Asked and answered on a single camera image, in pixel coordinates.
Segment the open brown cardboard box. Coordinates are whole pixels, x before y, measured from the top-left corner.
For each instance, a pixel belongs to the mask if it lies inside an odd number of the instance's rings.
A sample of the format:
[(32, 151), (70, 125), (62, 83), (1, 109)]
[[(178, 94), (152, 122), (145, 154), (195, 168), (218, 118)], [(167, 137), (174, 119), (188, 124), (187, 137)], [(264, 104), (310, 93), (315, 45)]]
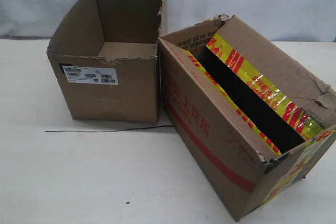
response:
[[(166, 0), (77, 0), (47, 56), (73, 119), (155, 123)], [(69, 83), (60, 64), (115, 68), (118, 85)]]

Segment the cardboard box with yellow tape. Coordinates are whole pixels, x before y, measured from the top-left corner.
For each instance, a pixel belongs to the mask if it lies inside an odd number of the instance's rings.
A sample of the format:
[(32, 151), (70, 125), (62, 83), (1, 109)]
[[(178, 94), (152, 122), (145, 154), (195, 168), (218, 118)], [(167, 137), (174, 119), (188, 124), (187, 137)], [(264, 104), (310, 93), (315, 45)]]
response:
[(236, 16), (159, 39), (162, 105), (239, 220), (335, 141), (335, 91)]

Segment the white barcode shipping label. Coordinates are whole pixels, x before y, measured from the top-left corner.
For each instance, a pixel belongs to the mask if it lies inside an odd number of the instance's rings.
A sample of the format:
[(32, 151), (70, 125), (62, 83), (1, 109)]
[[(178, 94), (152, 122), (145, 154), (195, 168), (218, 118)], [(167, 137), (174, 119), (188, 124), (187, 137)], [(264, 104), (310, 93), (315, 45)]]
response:
[(60, 64), (69, 83), (118, 85), (115, 68), (78, 67)]

